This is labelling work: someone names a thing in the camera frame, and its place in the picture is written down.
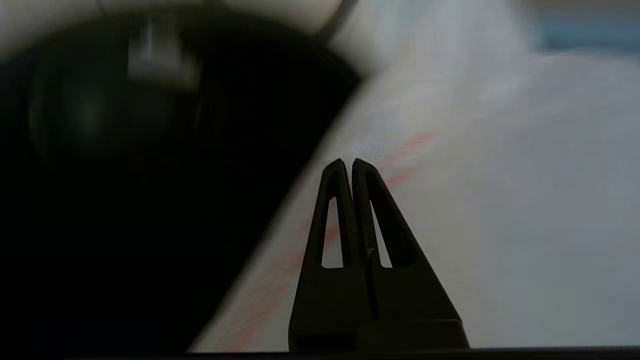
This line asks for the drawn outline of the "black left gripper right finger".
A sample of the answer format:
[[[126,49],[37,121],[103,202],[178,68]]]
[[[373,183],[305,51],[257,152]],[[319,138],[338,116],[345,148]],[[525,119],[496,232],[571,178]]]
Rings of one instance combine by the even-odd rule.
[[[352,187],[372,311],[359,341],[384,351],[468,349],[461,317],[380,172],[355,159]]]

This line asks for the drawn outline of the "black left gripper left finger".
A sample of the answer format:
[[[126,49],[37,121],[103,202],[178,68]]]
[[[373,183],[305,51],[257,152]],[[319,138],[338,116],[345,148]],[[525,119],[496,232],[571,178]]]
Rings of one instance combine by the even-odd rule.
[[[329,203],[337,205],[342,266],[322,265]],[[291,351],[355,350],[359,326],[371,320],[361,236],[345,162],[324,167],[289,321]]]

